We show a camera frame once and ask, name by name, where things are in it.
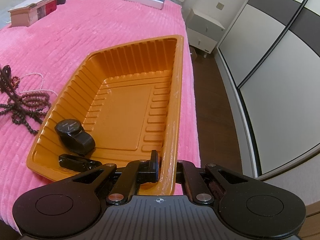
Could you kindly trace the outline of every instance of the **nightstand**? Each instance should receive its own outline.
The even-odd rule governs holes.
[[[211,53],[225,33],[225,28],[217,20],[192,9],[186,20],[189,44]]]

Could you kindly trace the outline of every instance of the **tray rim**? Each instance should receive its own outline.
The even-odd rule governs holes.
[[[71,83],[73,77],[75,74],[82,68],[83,64],[93,55],[105,51],[105,50],[110,50],[118,47],[123,47],[123,46],[128,46],[132,44],[137,44],[137,43],[142,43],[142,42],[148,42],[148,41],[155,41],[155,40],[164,40],[164,39],[169,39],[169,38],[174,38],[177,40],[176,43],[176,49],[175,49],[175,60],[174,60],[174,65],[172,68],[172,83],[173,82],[180,82],[181,85],[178,86],[178,88],[181,89],[176,89],[175,91],[170,91],[170,97],[169,97],[169,104],[168,104],[168,117],[170,119],[174,120],[173,123],[167,123],[166,128],[165,128],[165,137],[167,137],[167,134],[172,135],[172,140],[171,142],[168,142],[167,140],[164,139],[164,145],[163,145],[163,158],[162,158],[162,165],[161,166],[168,166],[172,169],[168,170],[168,173],[164,174],[163,170],[160,170],[159,174],[159,181],[155,183],[153,187],[150,188],[141,188],[139,190],[139,195],[173,195],[174,189],[175,189],[175,180],[176,180],[176,168],[177,168],[177,159],[178,159],[178,140],[179,140],[179,126],[180,126],[180,110],[181,110],[181,93],[182,93],[182,71],[183,71],[183,46],[184,46],[184,37],[182,35],[167,35],[167,36],[159,36],[155,38],[149,38],[149,39],[143,39],[143,40],[138,40],[138,41],[132,41],[124,44],[119,44],[115,45],[112,47],[100,49],[94,52],[91,52],[86,56],[86,58],[81,62],[79,67],[73,72],[67,83],[63,86],[61,91],[59,92],[57,98],[54,100],[52,103],[52,107],[48,111],[38,134],[36,135],[33,144],[31,146],[31,149],[28,153],[26,164],[27,167],[34,171],[35,173],[51,180],[55,181],[54,179],[50,178],[50,176],[47,176],[48,170],[50,172],[54,172],[56,174],[61,174],[59,172],[53,171],[52,169],[45,168],[42,165],[39,165],[38,163],[35,163],[32,160],[33,157],[33,152],[35,150],[35,147],[38,143],[38,140],[40,138],[40,135],[54,109],[54,106],[57,104],[58,100],[61,98],[63,93],[65,92],[66,88],[68,85]],[[179,53],[180,50],[177,50],[179,46],[182,46],[182,56],[177,57],[177,54]]]

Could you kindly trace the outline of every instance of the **pink bedspread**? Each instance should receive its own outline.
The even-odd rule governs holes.
[[[59,93],[89,53],[172,34],[185,37],[178,158],[199,167],[193,70],[179,5],[166,0],[158,10],[123,0],[67,0],[31,27],[0,30],[0,65],[10,65],[16,76],[39,72],[44,76],[43,88]],[[21,81],[19,90],[37,89],[40,83],[39,76],[29,76]],[[56,95],[50,95],[53,101]],[[6,101],[7,95],[0,94],[0,102]],[[31,121],[30,125],[39,128]],[[13,228],[15,200],[50,182],[26,167],[33,140],[25,127],[12,124],[10,114],[0,116],[0,219]]]

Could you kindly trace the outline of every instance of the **orange plastic tray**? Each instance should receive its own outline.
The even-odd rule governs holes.
[[[36,173],[57,181],[77,172],[61,168],[58,156],[73,154],[55,125],[79,120],[96,142],[87,158],[124,167],[160,157],[159,182],[141,185],[141,195],[174,192],[182,86],[183,37],[131,42],[90,54],[48,112],[27,158]]]

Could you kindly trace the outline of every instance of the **wall outlet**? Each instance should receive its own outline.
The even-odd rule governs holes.
[[[224,4],[218,2],[217,8],[218,8],[219,10],[222,10],[222,9],[224,8]]]

